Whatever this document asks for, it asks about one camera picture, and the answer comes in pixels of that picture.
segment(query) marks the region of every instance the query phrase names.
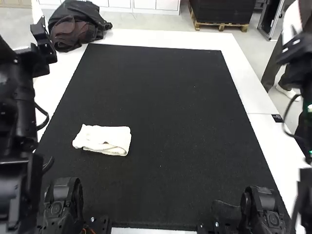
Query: white sneaker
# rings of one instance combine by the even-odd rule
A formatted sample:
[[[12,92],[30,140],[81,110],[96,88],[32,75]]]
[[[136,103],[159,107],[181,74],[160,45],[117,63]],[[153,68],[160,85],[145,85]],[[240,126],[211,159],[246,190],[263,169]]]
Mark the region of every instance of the white sneaker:
[[[276,85],[275,87],[278,91],[280,91],[281,93],[285,94],[289,99],[292,99],[293,96],[295,96],[297,93],[291,89],[290,91],[287,91],[285,89],[283,89],[281,86],[279,86],[279,84]],[[301,100],[301,97],[297,97],[295,99],[295,101],[300,101]]]

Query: black mat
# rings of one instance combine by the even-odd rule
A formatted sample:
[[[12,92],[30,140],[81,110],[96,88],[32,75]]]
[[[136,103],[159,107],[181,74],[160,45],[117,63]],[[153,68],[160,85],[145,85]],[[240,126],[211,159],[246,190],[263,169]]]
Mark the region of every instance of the black mat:
[[[83,123],[129,126],[129,154],[74,149]],[[213,199],[276,189],[220,51],[90,44],[38,151],[56,159],[44,187],[80,177],[86,216],[116,226],[192,230]]]

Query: gray floor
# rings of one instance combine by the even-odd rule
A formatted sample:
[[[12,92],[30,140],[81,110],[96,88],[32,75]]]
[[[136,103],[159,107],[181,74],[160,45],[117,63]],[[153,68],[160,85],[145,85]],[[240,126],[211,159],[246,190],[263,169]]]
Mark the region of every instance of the gray floor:
[[[53,10],[44,10],[45,16],[49,18]],[[179,16],[134,14],[134,13],[115,13],[101,12],[104,19],[113,23],[114,28],[126,29],[148,29],[148,30],[169,30],[169,31],[190,31],[195,32],[188,5],[182,0]],[[225,28],[224,32],[232,33],[246,58],[261,79],[266,64],[276,41],[266,41],[256,29],[260,18],[259,13],[254,13],[247,33],[242,33],[238,28]],[[29,31],[29,24],[32,23],[32,13],[30,9],[0,8],[0,34],[12,48],[26,46],[34,39]],[[273,39],[277,39],[281,31],[281,20],[278,22],[277,30]],[[202,27],[200,32],[218,32],[217,27]],[[276,79],[282,75],[284,68],[281,69]],[[279,110],[284,114],[289,99],[274,88],[269,95]],[[295,103],[290,110],[286,121],[289,129],[294,132],[298,124],[298,115],[301,111],[302,103]]]

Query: white towel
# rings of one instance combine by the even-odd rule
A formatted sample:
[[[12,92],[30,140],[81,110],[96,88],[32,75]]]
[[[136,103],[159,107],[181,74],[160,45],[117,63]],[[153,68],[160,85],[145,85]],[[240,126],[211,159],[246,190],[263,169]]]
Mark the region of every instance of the white towel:
[[[83,148],[106,155],[126,156],[130,142],[129,127],[101,127],[83,124],[73,140],[73,146],[76,149]]]

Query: black cable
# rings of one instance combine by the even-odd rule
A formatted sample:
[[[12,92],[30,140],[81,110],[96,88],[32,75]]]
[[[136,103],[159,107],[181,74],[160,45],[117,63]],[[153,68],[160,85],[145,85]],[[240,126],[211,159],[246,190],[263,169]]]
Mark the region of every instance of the black cable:
[[[296,140],[303,141],[303,142],[306,144],[306,140],[305,140],[305,139],[303,139],[302,137],[299,137],[299,136],[296,136],[296,135],[294,135],[294,134],[289,133],[289,132],[286,130],[286,128],[285,128],[285,126],[286,126],[285,122],[286,122],[286,117],[287,117],[287,115],[288,115],[288,112],[289,112],[289,110],[290,110],[290,108],[291,108],[293,102],[294,102],[294,101],[296,100],[296,98],[299,97],[299,96],[301,96],[301,94],[296,94],[295,96],[292,97],[291,101],[288,103],[288,106],[287,106],[286,111],[285,111],[285,114],[284,114],[283,131],[284,131],[284,133],[286,133],[288,136],[293,137],[293,138],[295,138]]]
[[[42,109],[37,103],[35,103],[35,107],[46,116],[44,122],[37,126],[37,131],[39,131],[48,124],[50,117],[49,117],[49,113],[46,112],[44,109]]]
[[[54,164],[54,157],[51,156],[49,161],[43,165],[42,174],[45,174],[47,171],[49,171],[51,167],[53,166],[53,164]]]
[[[292,211],[292,217],[288,223],[288,228],[287,228],[287,234],[293,234],[293,232],[295,231],[295,226],[296,226],[296,222],[297,222],[297,216],[299,214],[299,210],[302,206],[302,202],[303,202],[303,198],[304,195],[307,192],[306,187],[301,188],[301,191],[299,191],[300,188],[298,188],[298,196],[296,198],[294,207],[293,207],[293,211]]]

